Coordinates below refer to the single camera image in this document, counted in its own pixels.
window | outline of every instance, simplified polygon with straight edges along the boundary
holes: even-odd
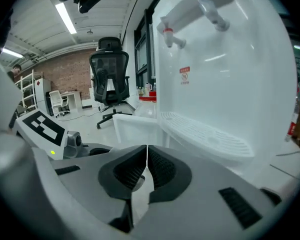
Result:
[[[154,43],[152,14],[160,0],[154,0],[150,7],[144,11],[138,28],[134,31],[134,57],[136,86],[145,87],[146,83],[154,84]]]

office chair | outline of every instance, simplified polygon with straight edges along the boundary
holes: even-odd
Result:
[[[104,37],[98,42],[98,51],[90,55],[89,61],[94,75],[94,100],[110,107],[114,107],[127,99],[129,95],[129,76],[126,76],[129,55],[122,51],[119,38]],[[108,79],[112,79],[114,90],[108,89]],[[102,116],[100,124],[113,118],[117,112],[114,108],[112,113]]]
[[[49,92],[51,107],[53,110],[53,115],[57,118],[60,114],[64,116],[66,113],[69,114],[69,110],[62,110],[66,106],[68,106],[68,97],[61,97],[61,94],[58,90],[54,90]]]

white desk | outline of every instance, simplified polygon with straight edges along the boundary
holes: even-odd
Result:
[[[68,105],[70,112],[82,111],[82,103],[79,91],[69,91],[61,94],[61,97],[68,98]]]

black office chair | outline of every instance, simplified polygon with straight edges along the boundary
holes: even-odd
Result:
[[[129,55],[122,51],[119,38],[101,38],[98,51],[91,54],[89,60],[94,75],[94,100],[108,106],[105,110],[122,103],[130,96],[129,76],[126,76]],[[114,90],[107,91],[108,79],[112,79]],[[112,119],[115,114],[124,113],[117,112],[114,108],[113,113],[102,116],[96,127],[100,129],[100,124]]]

ceiling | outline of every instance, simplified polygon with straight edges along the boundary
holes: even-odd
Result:
[[[67,47],[93,48],[102,37],[119,38],[134,1],[101,0],[88,13],[81,14],[78,5],[68,0],[64,5],[77,32],[70,34],[55,7],[59,0],[18,0],[13,6],[5,48],[24,57],[2,53],[0,61],[7,70],[16,63],[24,70]]]

